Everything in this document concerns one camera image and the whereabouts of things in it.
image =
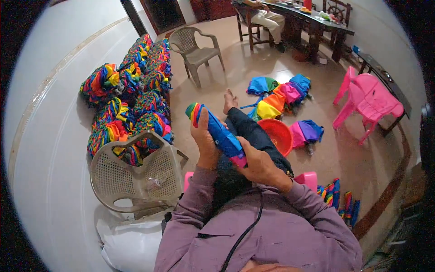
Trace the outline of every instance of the table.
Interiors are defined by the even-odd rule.
[[[308,42],[308,55],[309,59],[315,63],[317,61],[317,53],[319,51],[319,45],[320,45],[320,37],[323,35],[323,31],[337,31],[337,39],[334,44],[333,53],[332,53],[332,59],[335,62],[339,62],[341,58],[341,51],[343,44],[346,40],[346,35],[355,35],[355,32],[350,30],[346,25],[344,24],[336,24],[333,22],[326,21],[322,19],[319,16],[319,12],[312,10],[311,14],[303,13],[299,9],[295,7],[301,7],[299,5],[289,6],[284,3],[268,3],[266,1],[262,1],[264,4],[266,4],[269,9],[275,13],[281,14],[281,15],[291,15],[293,17],[296,17],[297,19],[307,22],[310,24],[310,32],[308,33],[310,35],[310,40]],[[294,37],[294,40],[300,41],[300,37]]]
[[[391,77],[390,79],[388,79],[388,77],[384,75],[383,72],[385,72],[385,70],[372,56],[366,53],[358,53],[358,56],[363,60],[361,69],[359,70],[358,74],[364,73],[364,69],[368,66],[367,73],[370,74],[371,72],[374,72],[374,74],[385,85],[390,93],[403,105],[403,114],[399,118],[397,118],[394,123],[392,123],[387,129],[381,127],[382,134],[385,137],[400,122],[400,120],[402,120],[405,115],[409,119],[411,115],[411,104],[409,103],[403,92],[400,90],[399,86],[394,82],[394,80],[392,80]]]

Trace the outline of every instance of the sleeve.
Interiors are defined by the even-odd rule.
[[[154,271],[170,271],[187,253],[211,213],[216,176],[216,170],[196,167],[189,187],[166,225]]]
[[[315,230],[325,237],[329,264],[339,264],[343,266],[341,268],[360,271],[362,267],[361,246],[335,208],[328,207],[317,193],[297,182],[293,182],[293,187],[286,197],[289,203],[314,226]]]

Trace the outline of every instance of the pink stool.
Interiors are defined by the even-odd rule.
[[[189,178],[193,176],[193,172],[187,172],[184,176],[184,190],[183,192],[186,192],[187,188],[189,187]]]
[[[184,192],[189,187],[189,178],[193,176],[193,172],[187,172],[184,177]],[[294,178],[299,184],[305,184],[313,192],[317,192],[317,174],[316,172],[306,172]]]
[[[316,172],[306,172],[294,178],[299,184],[305,184],[313,192],[317,193],[317,174]]]
[[[355,76],[353,67],[349,67],[346,72],[345,79],[334,99],[334,105],[338,103],[346,91],[349,91],[348,101],[332,123],[332,127],[336,130],[353,111],[357,111],[363,116],[363,126],[370,125],[359,141],[360,145],[364,143],[382,117],[391,113],[397,118],[403,113],[403,105],[375,76],[371,74]]]

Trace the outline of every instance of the white wall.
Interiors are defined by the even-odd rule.
[[[352,5],[349,28],[354,36],[347,36],[346,44],[357,45],[374,57],[395,80],[412,107],[411,119],[402,121],[410,128],[417,155],[421,106],[427,101],[423,73],[416,54],[400,23],[388,6],[380,0],[347,0]],[[317,10],[322,0],[313,0]]]
[[[142,20],[142,23],[145,26],[145,29],[147,30],[148,34],[150,35],[152,40],[156,40],[157,34],[154,30],[153,26],[151,25],[150,19],[148,18],[147,14],[145,13],[144,7],[142,6],[141,2],[139,0],[131,0],[133,3],[134,8],[137,11],[137,14]]]
[[[54,68],[94,33],[127,15],[119,0],[70,0],[47,8],[20,53],[7,97],[6,164],[27,105]],[[80,84],[104,64],[119,64],[138,38],[124,20],[60,66],[22,133],[13,173],[20,220],[51,271],[108,271],[97,219],[108,210],[90,186],[86,145],[93,112],[78,97]]]
[[[196,17],[193,13],[192,6],[189,0],[178,0],[178,5],[180,5],[181,12],[183,13],[184,20],[186,24],[196,23]]]

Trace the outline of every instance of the hand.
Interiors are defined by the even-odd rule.
[[[221,151],[216,147],[213,138],[208,132],[208,110],[206,108],[203,107],[201,109],[197,128],[191,122],[191,135],[199,149],[197,166],[215,169],[221,157]]]
[[[247,168],[237,168],[249,181],[272,186],[282,192],[289,192],[293,181],[278,167],[265,151],[255,149],[245,138],[237,137],[248,161]]]
[[[263,4],[263,8],[266,11],[266,13],[269,13],[271,11],[266,4]]]

